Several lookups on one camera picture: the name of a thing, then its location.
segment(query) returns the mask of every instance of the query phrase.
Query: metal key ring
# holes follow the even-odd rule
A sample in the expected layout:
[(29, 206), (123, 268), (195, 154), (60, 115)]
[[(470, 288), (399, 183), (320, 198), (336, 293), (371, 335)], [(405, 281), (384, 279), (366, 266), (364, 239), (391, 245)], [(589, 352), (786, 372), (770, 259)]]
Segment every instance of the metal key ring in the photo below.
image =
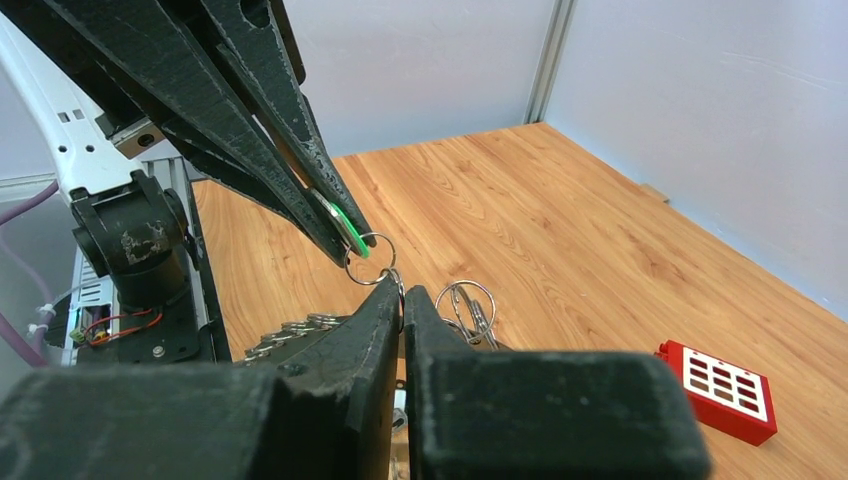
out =
[(403, 311), (404, 304), (406, 303), (406, 287), (403, 285), (403, 277), (400, 276), (400, 272), (397, 271), (396, 268), (384, 268), (380, 275), (385, 278), (386, 276), (391, 276), (392, 280), (395, 281), (398, 285), (398, 296), (400, 297), (400, 310)]
[(368, 233), (363, 233), (362, 235), (359, 236), (359, 238), (362, 238), (362, 239), (365, 239), (365, 238), (368, 238), (368, 237), (380, 237), (380, 238), (382, 238), (383, 240), (385, 240), (386, 242), (389, 243), (389, 246), (392, 247), (392, 263), (389, 264), (388, 267), (386, 267), (386, 268), (384, 268), (383, 270), (380, 271), (380, 276), (376, 280), (371, 280), (371, 281), (360, 280), (360, 279), (354, 277), (353, 273), (351, 273), (351, 271), (350, 271), (351, 248), (350, 248), (350, 245), (346, 246), (345, 247), (345, 256), (344, 256), (344, 259), (342, 260), (345, 264), (345, 273), (347, 273), (347, 276), (351, 280), (353, 280), (354, 282), (358, 283), (359, 285), (365, 285), (365, 286), (377, 285), (378, 283), (382, 282), (383, 279), (385, 279), (389, 275), (388, 272), (391, 271), (391, 270), (394, 270), (395, 263), (397, 263), (397, 249), (395, 248), (395, 244), (394, 244), (394, 242), (392, 242), (391, 238), (389, 238), (386, 235), (383, 235), (382, 233), (379, 233), (379, 232), (368, 232)]
[[(458, 287), (460, 285), (471, 285), (472, 287), (479, 288), (480, 290), (483, 291), (483, 293), (486, 294), (487, 297), (489, 297), (489, 302), (492, 304), (492, 316), (491, 316), (491, 318), (489, 318), (489, 325), (486, 327), (486, 329), (483, 330), (482, 332), (478, 332), (477, 335), (466, 338), (466, 341), (468, 343), (480, 342), (480, 340), (486, 338), (486, 335), (488, 335), (489, 332), (492, 331), (492, 327), (495, 326), (495, 314), (497, 313), (497, 307), (495, 306), (495, 297), (494, 297), (494, 295), (492, 295), (492, 292), (490, 292), (488, 288), (486, 288), (483, 285), (475, 282), (474, 280), (457, 280), (457, 281), (451, 283), (450, 285), (448, 285), (447, 287), (443, 288), (442, 291), (439, 292), (439, 295), (436, 297), (436, 302), (435, 302), (436, 310), (439, 309), (439, 303), (442, 301), (442, 297), (444, 297), (446, 293), (453, 291), (454, 289), (456, 289), (456, 287)], [(462, 322), (461, 318), (457, 319), (458, 322), (454, 322), (454, 321), (447, 319), (447, 318), (442, 318), (442, 320), (444, 320), (449, 325), (450, 324), (455, 325), (456, 327), (458, 327), (463, 332), (468, 332), (468, 328), (465, 327), (465, 324)]]

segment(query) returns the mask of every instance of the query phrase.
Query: wood grain surface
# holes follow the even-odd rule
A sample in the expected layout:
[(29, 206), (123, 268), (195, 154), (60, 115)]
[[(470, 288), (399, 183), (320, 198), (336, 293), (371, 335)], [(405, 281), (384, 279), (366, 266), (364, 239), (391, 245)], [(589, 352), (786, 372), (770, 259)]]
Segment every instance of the wood grain surface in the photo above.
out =
[[(337, 160), (407, 285), (470, 278), (516, 349), (638, 350), (667, 339), (769, 377), (779, 433), (703, 427), (716, 478), (848, 478), (848, 325), (544, 124)], [(281, 322), (353, 311), (351, 282), (295, 228), (195, 186), (234, 356)], [(375, 275), (385, 243), (358, 275)]]

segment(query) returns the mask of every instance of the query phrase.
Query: red toy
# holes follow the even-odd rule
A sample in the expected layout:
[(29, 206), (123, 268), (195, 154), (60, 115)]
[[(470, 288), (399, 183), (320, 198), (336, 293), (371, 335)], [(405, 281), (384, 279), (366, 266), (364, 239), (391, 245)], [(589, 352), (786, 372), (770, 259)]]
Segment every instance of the red toy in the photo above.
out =
[(654, 355), (677, 374), (700, 422), (752, 445), (777, 433), (766, 377), (672, 340)]

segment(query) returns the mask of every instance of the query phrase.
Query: white wall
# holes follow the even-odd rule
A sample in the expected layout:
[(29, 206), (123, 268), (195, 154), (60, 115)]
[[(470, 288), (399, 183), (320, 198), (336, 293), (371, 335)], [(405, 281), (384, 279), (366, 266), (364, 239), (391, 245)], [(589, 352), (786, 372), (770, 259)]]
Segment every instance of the white wall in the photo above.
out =
[(848, 319), (848, 2), (577, 2), (547, 121)]
[[(304, 91), (330, 154), (522, 123), (553, 4), (287, 0)], [(50, 171), (46, 146), (3, 74), (0, 145), (0, 179)]]

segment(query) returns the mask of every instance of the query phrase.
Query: purple cable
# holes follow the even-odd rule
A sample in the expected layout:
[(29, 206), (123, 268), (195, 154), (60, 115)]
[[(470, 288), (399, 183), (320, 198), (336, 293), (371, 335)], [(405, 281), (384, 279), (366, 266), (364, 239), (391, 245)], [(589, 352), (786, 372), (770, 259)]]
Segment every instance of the purple cable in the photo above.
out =
[[(45, 188), (38, 195), (21, 203), (20, 205), (12, 207), (7, 212), (0, 213), (0, 228), (2, 228), (3, 225), (7, 224), (10, 220), (19, 217), (20, 215), (23, 215), (24, 213), (32, 210), (38, 205), (41, 205), (42, 203), (44, 203), (45, 200), (50, 198), (57, 191), (59, 191), (59, 183), (54, 180), (53, 183), (48, 185), (47, 188)], [(46, 283), (44, 283), (44, 280), (35, 272), (35, 270), (29, 267), (29, 265), (26, 265), (26, 263), (21, 260), (20, 257), (12, 253), (5, 242), (2, 242), (0, 246), (3, 248), (3, 250), (6, 251), (7, 254), (10, 254), (15, 263), (21, 265), (21, 268), (23, 268), (28, 274), (30, 274), (33, 280), (38, 284), (38, 288), (41, 290), (42, 295), (45, 296), (44, 302), (49, 303), (50, 301), (52, 301), (53, 299), (50, 296), (50, 291), (47, 288)], [(52, 320), (53, 315), (48, 313), (47, 316), (44, 318), (43, 325), (49, 324)], [(36, 331), (36, 336), (34, 340), (36, 349), (33, 349), (33, 347), (31, 347), (26, 342), (26, 340), (24, 340), (23, 337), (18, 334), (18, 332), (15, 330), (14, 327), (12, 327), (9, 321), (6, 320), (6, 317), (4, 317), (2, 313), (0, 313), (0, 337), (3, 337), (3, 339), (6, 340), (9, 346), (12, 347), (12, 349), (17, 352), (17, 354), (20, 355), (21, 358), (24, 359), (24, 361), (26, 361), (33, 367), (43, 367), (47, 365), (47, 361), (44, 359), (44, 357), (41, 356), (41, 344), (44, 340), (45, 330), (47, 330), (47, 328), (39, 328)]]

